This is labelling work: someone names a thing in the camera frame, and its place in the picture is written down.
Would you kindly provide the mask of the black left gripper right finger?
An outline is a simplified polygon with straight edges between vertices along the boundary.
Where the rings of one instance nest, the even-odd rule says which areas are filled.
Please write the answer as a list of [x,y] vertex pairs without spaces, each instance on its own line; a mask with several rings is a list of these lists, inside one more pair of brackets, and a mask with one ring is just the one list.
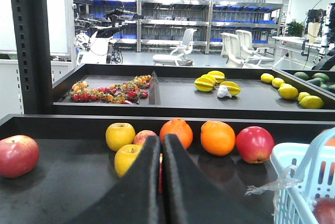
[[265,223],[242,203],[238,188],[223,191],[193,162],[175,134],[164,137],[162,187],[170,223]]

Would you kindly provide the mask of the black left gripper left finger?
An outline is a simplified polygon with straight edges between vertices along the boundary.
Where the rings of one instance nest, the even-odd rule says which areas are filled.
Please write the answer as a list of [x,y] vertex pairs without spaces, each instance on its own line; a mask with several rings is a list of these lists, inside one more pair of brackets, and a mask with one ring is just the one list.
[[122,179],[105,196],[68,223],[159,223],[158,137],[149,136]]

